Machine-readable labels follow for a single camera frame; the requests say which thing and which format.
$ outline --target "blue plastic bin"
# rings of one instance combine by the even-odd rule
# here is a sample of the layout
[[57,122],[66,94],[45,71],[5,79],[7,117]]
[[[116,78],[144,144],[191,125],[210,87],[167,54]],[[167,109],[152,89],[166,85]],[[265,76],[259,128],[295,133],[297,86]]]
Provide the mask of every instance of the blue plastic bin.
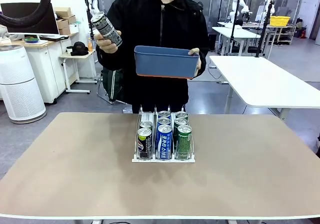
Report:
[[136,73],[140,76],[194,78],[198,54],[188,55],[189,50],[137,46],[134,49]]

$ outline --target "small side table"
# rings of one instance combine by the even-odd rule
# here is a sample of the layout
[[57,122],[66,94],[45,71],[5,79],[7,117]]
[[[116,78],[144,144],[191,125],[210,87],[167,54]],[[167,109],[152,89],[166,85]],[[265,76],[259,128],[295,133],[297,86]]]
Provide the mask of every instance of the small side table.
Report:
[[[87,94],[90,94],[91,91],[90,90],[80,90],[80,89],[71,89],[70,88],[70,82],[69,82],[69,78],[68,78],[68,73],[67,73],[67,67],[66,67],[66,61],[68,59],[86,59],[88,58],[90,55],[92,55],[96,50],[93,50],[93,51],[89,51],[89,54],[87,55],[84,55],[84,56],[71,56],[70,54],[68,53],[63,53],[61,56],[59,56],[59,58],[62,58],[63,59],[63,63],[61,64],[63,66],[63,69],[64,69],[64,76],[65,76],[65,81],[66,81],[66,92],[68,93],[87,93]],[[79,71],[78,71],[78,64],[77,63],[74,63],[73,64],[74,66],[74,69],[75,69],[75,74],[76,74],[76,82],[77,83],[94,83],[94,84],[97,84],[98,81],[96,80],[80,80],[79,78]]]

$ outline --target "storage rack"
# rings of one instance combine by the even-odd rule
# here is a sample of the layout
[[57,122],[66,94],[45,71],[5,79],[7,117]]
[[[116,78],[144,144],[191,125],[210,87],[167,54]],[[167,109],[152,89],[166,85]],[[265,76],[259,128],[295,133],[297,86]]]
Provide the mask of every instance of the storage rack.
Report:
[[[168,111],[171,113],[171,126],[172,126],[172,133],[174,130],[176,114],[172,113],[170,107]],[[140,159],[138,156],[138,130],[140,128],[141,121],[151,121],[153,123],[152,127],[152,158],[151,159]],[[156,149],[155,149],[155,142],[156,142],[156,130],[157,130],[157,122],[158,122],[158,112],[157,109],[154,109],[153,113],[143,112],[143,109],[140,108],[138,120],[136,123],[136,132],[135,132],[135,142],[134,142],[134,153],[133,153],[133,163],[194,163],[195,161],[195,147],[194,147],[194,139],[191,134],[191,143],[190,143],[190,151],[189,151],[189,158],[187,160],[178,160],[175,156],[175,147],[173,145],[173,137],[171,137],[171,148],[173,148],[173,153],[171,155],[171,159],[169,160],[160,160],[156,158]]]

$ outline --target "black monitor screen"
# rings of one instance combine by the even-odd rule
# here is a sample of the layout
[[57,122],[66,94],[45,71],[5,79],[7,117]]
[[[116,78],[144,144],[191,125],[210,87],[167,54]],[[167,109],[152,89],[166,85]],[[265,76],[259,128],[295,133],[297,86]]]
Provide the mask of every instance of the black monitor screen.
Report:
[[[32,14],[39,3],[2,3],[1,8],[5,16],[11,18],[22,18]],[[50,4],[49,10],[45,17],[36,25],[27,28],[10,28],[9,33],[25,33],[25,34],[59,34],[56,25],[55,13]]]

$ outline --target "person's right hand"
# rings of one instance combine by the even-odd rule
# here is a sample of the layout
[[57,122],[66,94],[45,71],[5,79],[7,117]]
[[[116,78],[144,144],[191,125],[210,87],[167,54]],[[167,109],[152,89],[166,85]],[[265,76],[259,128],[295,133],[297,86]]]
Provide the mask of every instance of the person's right hand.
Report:
[[110,39],[104,40],[104,37],[101,34],[96,34],[94,36],[97,45],[102,49],[105,53],[115,53],[118,50],[118,47],[115,43],[111,43]]

